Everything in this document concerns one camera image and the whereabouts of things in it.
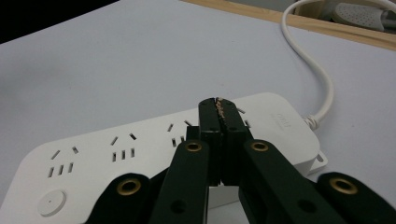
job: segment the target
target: brass screw hole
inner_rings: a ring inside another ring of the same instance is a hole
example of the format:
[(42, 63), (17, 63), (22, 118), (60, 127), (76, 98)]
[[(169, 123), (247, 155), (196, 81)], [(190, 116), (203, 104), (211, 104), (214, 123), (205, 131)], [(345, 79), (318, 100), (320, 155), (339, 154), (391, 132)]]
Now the brass screw hole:
[(255, 142), (251, 144), (251, 148), (253, 148), (256, 151), (266, 151), (268, 150), (268, 146), (265, 145), (264, 143), (259, 143)]
[(133, 195), (140, 190), (142, 184), (136, 178), (125, 179), (117, 185), (117, 192), (122, 196)]
[(198, 143), (188, 143), (186, 149), (190, 152), (196, 152), (202, 149), (201, 144)]
[(330, 179), (330, 185), (341, 193), (356, 194), (358, 192), (358, 188), (354, 184), (343, 178), (336, 177)]

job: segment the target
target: power cord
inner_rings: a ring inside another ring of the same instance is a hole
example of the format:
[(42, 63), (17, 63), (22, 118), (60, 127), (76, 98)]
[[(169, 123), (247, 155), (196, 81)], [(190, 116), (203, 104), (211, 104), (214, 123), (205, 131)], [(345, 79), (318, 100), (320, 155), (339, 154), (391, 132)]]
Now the power cord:
[[(314, 2), (321, 2), (324, 0), (302, 0), (298, 1), (292, 5), (290, 5), (283, 12), (282, 20), (280, 23), (280, 27), (282, 30), (282, 34), (285, 39), (288, 41), (289, 45), (294, 49), (294, 51), (309, 65), (314, 74), (316, 74), (319, 79), (322, 80), (323, 86), (326, 91), (325, 99), (318, 110), (318, 112), (314, 115), (308, 115), (304, 118), (305, 123), (309, 126), (311, 130), (316, 130), (319, 127), (320, 122), (326, 117), (329, 113), (330, 108), (332, 107), (332, 102), (334, 100), (334, 85), (332, 83), (332, 79), (327, 74), (327, 72), (317, 63), (311, 56), (309, 56), (300, 46), (296, 44), (294, 39), (291, 37), (288, 26), (286, 24), (286, 20), (288, 14), (293, 11), (295, 8), (300, 7), (302, 5)], [(372, 2), (379, 4), (382, 7), (385, 7), (389, 10), (392, 10), (396, 13), (396, 5), (391, 3), (388, 0), (365, 0), (367, 2)]]

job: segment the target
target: white table surface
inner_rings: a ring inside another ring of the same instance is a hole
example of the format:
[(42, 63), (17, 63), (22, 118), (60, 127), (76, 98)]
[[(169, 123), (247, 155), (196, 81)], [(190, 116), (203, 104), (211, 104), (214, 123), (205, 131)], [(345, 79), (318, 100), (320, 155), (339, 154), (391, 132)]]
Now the white table surface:
[[(352, 175), (396, 206), (396, 52), (291, 33), (335, 84), (316, 131), (329, 159), (322, 173)], [(262, 91), (302, 115), (323, 99), (277, 24), (176, 0), (121, 1), (2, 44), (0, 203), (41, 144)], [(233, 203), (211, 210), (208, 222), (247, 220)]]

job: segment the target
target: electrical outlet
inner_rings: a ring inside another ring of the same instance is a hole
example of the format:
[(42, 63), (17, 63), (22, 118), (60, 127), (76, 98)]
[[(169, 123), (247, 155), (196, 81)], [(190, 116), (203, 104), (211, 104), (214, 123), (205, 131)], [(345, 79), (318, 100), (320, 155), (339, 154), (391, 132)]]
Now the electrical outlet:
[[(233, 102), (253, 136), (273, 143), (302, 175), (327, 163), (316, 136), (282, 97), (261, 93)], [(84, 223), (117, 176), (152, 178), (167, 168), (191, 125), (198, 125), (197, 109), (35, 148), (11, 183), (0, 223)], [(209, 207), (237, 200), (237, 188), (210, 189)]]

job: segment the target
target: wooden surface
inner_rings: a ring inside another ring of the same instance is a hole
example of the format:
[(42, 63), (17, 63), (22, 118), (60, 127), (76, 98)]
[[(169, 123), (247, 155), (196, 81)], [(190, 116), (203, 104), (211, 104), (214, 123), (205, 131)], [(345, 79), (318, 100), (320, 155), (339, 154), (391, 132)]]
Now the wooden surface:
[(312, 19), (317, 19), (325, 6), (325, 2), (314, 2), (309, 3), (300, 7), (297, 7), (294, 14), (298, 16), (304, 16)]
[[(252, 18), (266, 21), (280, 22), (282, 12), (277, 12), (265, 8), (251, 7), (241, 5), (225, 0), (183, 0), (203, 7), (211, 7), (218, 10), (232, 12), (239, 15), (249, 16)], [(383, 49), (396, 50), (396, 35), (384, 34), (377, 31), (361, 29), (358, 27), (347, 26), (343, 24), (319, 21), (306, 17), (289, 15), (288, 25), (321, 33), (332, 35), (347, 40), (368, 44)]]

